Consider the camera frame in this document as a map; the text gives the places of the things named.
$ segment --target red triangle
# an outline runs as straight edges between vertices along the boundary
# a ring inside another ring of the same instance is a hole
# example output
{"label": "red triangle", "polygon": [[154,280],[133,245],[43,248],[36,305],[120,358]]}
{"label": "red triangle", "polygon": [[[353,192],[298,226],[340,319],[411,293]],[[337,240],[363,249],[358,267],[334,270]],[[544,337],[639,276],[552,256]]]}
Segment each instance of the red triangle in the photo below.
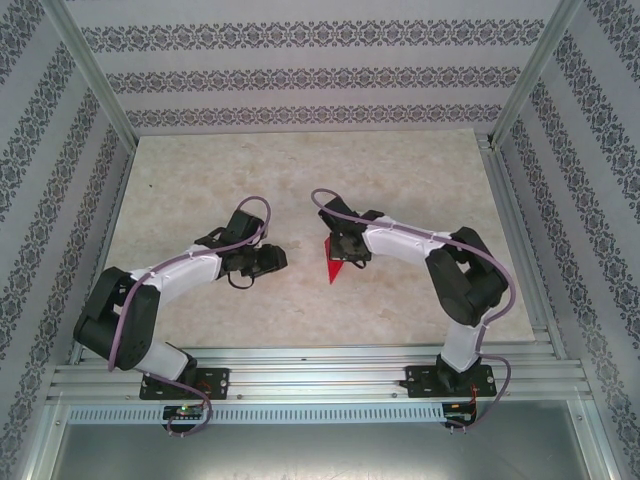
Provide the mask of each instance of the red triangle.
{"label": "red triangle", "polygon": [[327,268],[329,269],[329,285],[332,285],[333,281],[338,276],[338,272],[342,268],[342,265],[344,265],[344,262],[340,260],[331,260],[329,258],[329,252],[331,250],[329,246],[329,242],[330,242],[329,238],[327,238],[324,241],[324,251],[327,254]]}

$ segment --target robotic arm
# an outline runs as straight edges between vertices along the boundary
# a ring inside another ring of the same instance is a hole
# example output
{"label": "robotic arm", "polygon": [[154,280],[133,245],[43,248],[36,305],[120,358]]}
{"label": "robotic arm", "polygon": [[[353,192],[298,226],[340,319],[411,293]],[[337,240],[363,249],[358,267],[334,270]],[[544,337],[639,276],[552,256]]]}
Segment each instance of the robotic arm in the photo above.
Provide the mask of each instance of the robotic arm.
{"label": "robotic arm", "polygon": [[[498,306],[508,283],[491,262],[432,237],[450,239],[490,255],[479,235],[467,227],[454,233],[407,229],[424,232],[425,238],[403,230],[402,227],[408,226],[382,212],[369,210],[358,215],[340,197],[328,202],[325,208],[352,218],[393,225],[388,228],[356,223],[320,210],[318,214],[331,230],[331,260],[364,268],[374,254],[390,255],[427,268],[440,305],[451,317],[444,347],[436,361],[437,382],[441,388],[433,390],[441,393],[444,390],[451,396],[467,393],[480,366],[478,347],[484,335],[483,318]],[[466,270],[461,268],[464,264],[468,264]]]}
{"label": "robotic arm", "polygon": [[135,291],[124,319],[122,335],[116,339],[120,311],[132,287],[145,274],[148,267],[124,272],[116,267],[105,270],[82,312],[73,332],[75,340],[101,357],[109,359],[114,341],[119,341],[115,366],[121,370],[137,370],[168,380],[179,380],[193,386],[196,381],[195,359],[167,343],[153,340],[158,311],[188,290],[222,277],[231,281],[231,272],[240,272],[251,279],[280,270],[287,266],[282,248],[261,245],[266,232],[247,245],[212,253],[219,247],[233,245],[256,236],[264,222],[242,210],[236,210],[226,227],[218,228],[199,238],[175,261],[164,262],[157,273],[152,273]]}

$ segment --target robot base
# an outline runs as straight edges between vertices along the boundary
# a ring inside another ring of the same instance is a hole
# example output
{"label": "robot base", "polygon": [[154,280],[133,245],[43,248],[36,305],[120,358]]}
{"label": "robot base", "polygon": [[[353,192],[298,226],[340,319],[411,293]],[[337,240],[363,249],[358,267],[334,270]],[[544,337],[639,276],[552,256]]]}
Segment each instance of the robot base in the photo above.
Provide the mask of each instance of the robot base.
{"label": "robot base", "polygon": [[495,397],[497,394],[493,370],[489,365],[477,365],[465,372],[464,383],[453,391],[440,380],[440,370],[436,365],[410,365],[404,371],[407,379],[400,382],[400,386],[407,389],[409,398],[471,397],[473,387],[476,397]]}
{"label": "robot base", "polygon": [[[210,400],[226,400],[229,369],[198,368],[191,386],[206,393]],[[181,388],[144,377],[140,386],[140,400],[200,400],[200,397]]]}

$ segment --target patterned wallpaper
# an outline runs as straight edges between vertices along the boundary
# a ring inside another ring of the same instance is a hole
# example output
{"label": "patterned wallpaper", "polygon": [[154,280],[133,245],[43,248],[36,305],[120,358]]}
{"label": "patterned wallpaper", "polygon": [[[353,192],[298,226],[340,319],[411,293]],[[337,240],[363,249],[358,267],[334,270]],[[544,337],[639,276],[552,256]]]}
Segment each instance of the patterned wallpaper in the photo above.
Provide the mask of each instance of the patterned wallpaper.
{"label": "patterned wallpaper", "polygon": [[565,346],[640,478],[640,9],[585,1],[502,145]]}
{"label": "patterned wallpaper", "polygon": [[67,2],[141,135],[488,133],[556,4]]}
{"label": "patterned wallpaper", "polygon": [[129,156],[35,0],[0,2],[0,479],[44,401]]}

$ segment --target speckled floor surface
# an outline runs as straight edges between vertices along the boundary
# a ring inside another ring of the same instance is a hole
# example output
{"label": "speckled floor surface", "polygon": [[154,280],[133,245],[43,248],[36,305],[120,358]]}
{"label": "speckled floor surface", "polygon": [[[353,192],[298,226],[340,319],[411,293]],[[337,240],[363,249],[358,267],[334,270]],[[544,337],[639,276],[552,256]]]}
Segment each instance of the speckled floor surface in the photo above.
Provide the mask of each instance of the speckled floor surface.
{"label": "speckled floor surface", "polygon": [[[244,197],[263,195],[273,207],[268,241],[286,250],[289,267],[248,291],[225,279],[192,290],[161,311],[157,339],[181,347],[442,343],[448,317],[426,269],[376,257],[365,270],[345,266],[329,285],[328,230],[309,200],[320,186],[403,223],[472,227],[513,273],[471,130],[144,137],[107,265],[141,268],[182,253],[226,225]],[[487,338],[533,339],[521,297]]]}

